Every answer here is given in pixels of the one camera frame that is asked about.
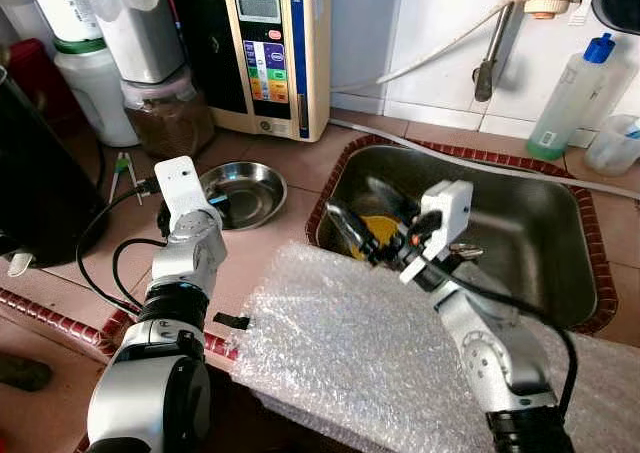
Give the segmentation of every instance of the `black appliance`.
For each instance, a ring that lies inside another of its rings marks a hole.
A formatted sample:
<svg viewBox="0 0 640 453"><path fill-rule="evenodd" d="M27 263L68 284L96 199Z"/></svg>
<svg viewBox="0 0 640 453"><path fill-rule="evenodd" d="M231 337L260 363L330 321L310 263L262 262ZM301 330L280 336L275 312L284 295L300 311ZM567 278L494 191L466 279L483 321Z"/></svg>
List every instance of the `black appliance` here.
<svg viewBox="0 0 640 453"><path fill-rule="evenodd" d="M0 254L31 253L34 267L70 262L79 236L104 206L85 172L0 66Z"/></svg>

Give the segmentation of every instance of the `glass jar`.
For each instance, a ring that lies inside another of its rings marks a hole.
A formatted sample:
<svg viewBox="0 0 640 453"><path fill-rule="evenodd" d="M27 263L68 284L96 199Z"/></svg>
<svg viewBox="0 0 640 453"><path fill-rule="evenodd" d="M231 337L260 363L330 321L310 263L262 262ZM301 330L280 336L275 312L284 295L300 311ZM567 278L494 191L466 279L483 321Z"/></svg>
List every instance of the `glass jar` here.
<svg viewBox="0 0 640 453"><path fill-rule="evenodd" d="M150 156L194 156L213 139L211 112L189 68L155 85L123 81L122 92L127 116Z"/></svg>

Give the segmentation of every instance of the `white hose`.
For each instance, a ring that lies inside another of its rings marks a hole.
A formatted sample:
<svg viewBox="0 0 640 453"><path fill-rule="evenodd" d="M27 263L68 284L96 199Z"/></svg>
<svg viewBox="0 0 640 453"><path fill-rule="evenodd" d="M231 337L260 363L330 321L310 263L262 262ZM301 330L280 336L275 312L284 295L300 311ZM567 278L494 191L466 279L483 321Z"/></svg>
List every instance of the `white hose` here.
<svg viewBox="0 0 640 453"><path fill-rule="evenodd" d="M489 10L489 12L484 17L482 17L480 20L478 20L476 23L474 23L470 28L468 28L464 32L458 34L457 36L455 36L447 44L441 45L441 46L437 47L435 50L433 50L431 53L428 53L426 55L422 55L421 57L417 58L410 65L405 66L404 68L400 68L399 70L396 70L394 72L387 73L386 75L381 76L379 78L374 78L374 79L371 79L371 80L367 80L367 81L365 81L363 83L357 83L357 84L353 84L353 85L344 85L344 86L333 87L333 88L331 88L331 92L332 93L343 93L345 91L360 90L360 89L365 88L367 86L381 85L383 83L388 83L391 80L395 80L396 78L404 76L407 73L409 73L409 72L411 72L411 71L413 71L413 70L415 70L417 68L420 68L422 65L424 65L425 63L433 60L435 57L437 57L438 55L443 53L445 50L451 48L453 45L458 43L463 38L466 38L467 36L469 36L471 33L473 33L475 30L480 28L487 21L489 21L491 19L491 17L493 17L494 15L499 13L505 6L509 5L513 1L514 0L500 0L493 8L491 8Z"/></svg>
<svg viewBox="0 0 640 453"><path fill-rule="evenodd" d="M411 148L412 150L419 151L420 153L424 153L425 155L429 155L433 158L437 158L439 160L443 160L448 163L453 163L454 165L462 166L465 168L471 168L473 170L484 171L486 173L493 173L493 174L502 175L502 176L525 178L528 180L546 181L549 183L557 183L565 186L575 186L578 188L585 188L587 190L600 191L602 193L609 193L611 195L622 196L624 198L631 198L633 200L640 200L640 193L631 191L631 190L625 190L623 188L618 188L615 186L602 185L599 183L592 183L589 181L574 180L571 178L563 178L561 176L549 176L549 175L543 175L541 173L529 173L522 170L511 170L508 168L491 166L484 163L476 163L473 161L463 160L462 158L457 158L455 156L445 155L444 153L440 153L438 151L432 150L431 148L426 148L424 146L418 145L405 138L400 138L398 136L392 135L391 133L387 133L382 130L377 130L375 128L370 128L368 126L358 125L355 123L351 123L349 121L342 121L334 118L331 118L329 120L329 123L331 123L332 125L341 126L343 128L350 128L352 130L375 135L380 138L384 138L386 140L397 143L398 145L405 146L407 148Z"/></svg>

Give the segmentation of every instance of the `stainless steel sink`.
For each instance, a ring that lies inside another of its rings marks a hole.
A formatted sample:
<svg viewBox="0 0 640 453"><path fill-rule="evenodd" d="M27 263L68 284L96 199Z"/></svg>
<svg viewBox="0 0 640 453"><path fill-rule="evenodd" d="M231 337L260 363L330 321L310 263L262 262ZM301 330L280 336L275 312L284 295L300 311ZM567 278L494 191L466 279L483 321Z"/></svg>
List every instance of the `stainless steel sink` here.
<svg viewBox="0 0 640 453"><path fill-rule="evenodd" d="M333 196L361 216L388 214L367 187L370 175L416 200L444 179L472 182L471 224L458 241L485 250L479 265L562 326L578 325L595 311L597 293L578 204L563 186L462 168L404 148L369 146L350 157ZM326 214L316 240L324 249L350 254Z"/></svg>

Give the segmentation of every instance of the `plastic bottle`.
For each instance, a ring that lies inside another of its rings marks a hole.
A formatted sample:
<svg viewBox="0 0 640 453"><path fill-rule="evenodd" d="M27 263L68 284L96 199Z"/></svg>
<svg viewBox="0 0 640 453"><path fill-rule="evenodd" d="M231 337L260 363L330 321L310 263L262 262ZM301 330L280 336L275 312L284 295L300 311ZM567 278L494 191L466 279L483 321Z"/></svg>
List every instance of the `plastic bottle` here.
<svg viewBox="0 0 640 453"><path fill-rule="evenodd" d="M150 156L196 155L215 134L207 103L183 67L156 85L122 82L125 111Z"/></svg>
<svg viewBox="0 0 640 453"><path fill-rule="evenodd" d="M18 33L0 8L0 45L9 46L19 41Z"/></svg>
<svg viewBox="0 0 640 453"><path fill-rule="evenodd" d="M55 56L53 32L36 0L0 0L0 8L21 40L36 38L44 45L49 58Z"/></svg>
<svg viewBox="0 0 640 453"><path fill-rule="evenodd" d="M102 143L133 146L138 137L124 112L120 74L102 38L82 42L55 40L54 62Z"/></svg>
<svg viewBox="0 0 640 453"><path fill-rule="evenodd" d="M37 0L57 38L84 41L102 38L89 0Z"/></svg>
<svg viewBox="0 0 640 453"><path fill-rule="evenodd" d="M89 0L125 81L160 83L185 63L168 0Z"/></svg>
<svg viewBox="0 0 640 453"><path fill-rule="evenodd" d="M601 175L624 175L640 158L640 118L615 115L607 118L587 150L585 163Z"/></svg>
<svg viewBox="0 0 640 453"><path fill-rule="evenodd" d="M581 118L606 81L604 63L615 47L605 33L591 40L584 55L575 54L567 63L527 143L529 153L541 160L560 158Z"/></svg>

